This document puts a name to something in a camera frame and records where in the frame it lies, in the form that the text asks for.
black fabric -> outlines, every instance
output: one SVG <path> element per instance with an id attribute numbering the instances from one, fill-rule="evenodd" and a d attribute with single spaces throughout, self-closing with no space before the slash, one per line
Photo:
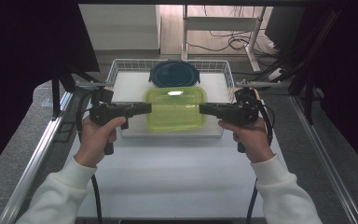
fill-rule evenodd
<path id="1" fill-rule="evenodd" d="M 0 0 L 0 154 L 31 105 L 34 88 L 53 71 L 66 72 L 65 64 L 99 71 L 76 2 Z"/>
<path id="2" fill-rule="evenodd" d="M 313 66 L 322 108 L 358 153 L 358 2 L 350 1 Z"/>

lime green box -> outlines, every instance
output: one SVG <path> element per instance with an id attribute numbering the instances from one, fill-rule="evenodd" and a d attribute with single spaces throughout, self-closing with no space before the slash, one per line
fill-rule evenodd
<path id="1" fill-rule="evenodd" d="M 152 132 L 197 130 L 205 124 L 199 104 L 207 102 L 200 87 L 152 89 L 145 93 L 145 102 L 152 105 L 146 115 L 147 129 Z"/>

hand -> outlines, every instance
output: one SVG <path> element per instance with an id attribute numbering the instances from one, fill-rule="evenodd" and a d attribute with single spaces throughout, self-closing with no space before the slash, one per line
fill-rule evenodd
<path id="1" fill-rule="evenodd" d="M 266 123 L 262 118 L 258 118 L 254 123 L 245 126 L 222 120 L 218 124 L 220 127 L 233 132 L 234 141 L 243 143 L 246 148 L 246 156 L 251 162 L 268 161 L 274 157 L 267 139 Z"/>
<path id="2" fill-rule="evenodd" d="M 75 161 L 83 166 L 96 167 L 103 159 L 103 149 L 106 143 L 116 141 L 116 128 L 125 121 L 126 118 L 118 117 L 101 127 L 92 122 L 89 117 L 83 119 L 81 146 L 75 155 Z"/>

white sleeve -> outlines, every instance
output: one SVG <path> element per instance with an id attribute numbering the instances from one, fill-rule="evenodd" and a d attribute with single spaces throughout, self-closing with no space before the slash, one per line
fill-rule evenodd
<path id="1" fill-rule="evenodd" d="M 96 170 L 79 165 L 73 158 L 69 160 L 58 173 L 48 175 L 17 223 L 75 223 L 77 210 L 87 195 L 87 184 Z"/>
<path id="2" fill-rule="evenodd" d="M 251 165 L 268 224 L 322 223 L 309 194 L 297 184 L 297 177 L 287 171 L 278 156 Z"/>

container lid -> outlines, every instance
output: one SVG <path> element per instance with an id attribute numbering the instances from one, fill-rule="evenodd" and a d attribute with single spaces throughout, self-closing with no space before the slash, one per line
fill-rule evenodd
<path id="1" fill-rule="evenodd" d="M 150 81 L 160 88 L 191 87 L 200 83 L 200 72 L 190 63 L 166 61 L 150 70 Z"/>
<path id="2" fill-rule="evenodd" d="M 146 114 L 150 131 L 196 130 L 205 123 L 199 105 L 206 102 L 206 92 L 200 87 L 152 89 L 145 93 L 145 102 L 152 105 Z"/>

